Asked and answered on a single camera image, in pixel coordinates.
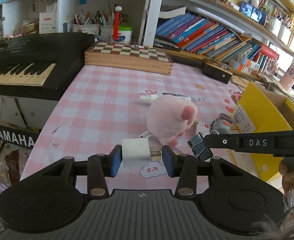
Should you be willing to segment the right hand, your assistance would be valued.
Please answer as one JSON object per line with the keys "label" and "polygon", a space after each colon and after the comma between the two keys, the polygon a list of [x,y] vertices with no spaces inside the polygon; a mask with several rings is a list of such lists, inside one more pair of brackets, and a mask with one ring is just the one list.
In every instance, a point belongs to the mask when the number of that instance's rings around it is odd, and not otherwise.
{"label": "right hand", "polygon": [[279,164],[279,173],[282,175],[282,188],[284,192],[289,192],[294,187],[294,171],[289,172],[289,168],[282,160]]}

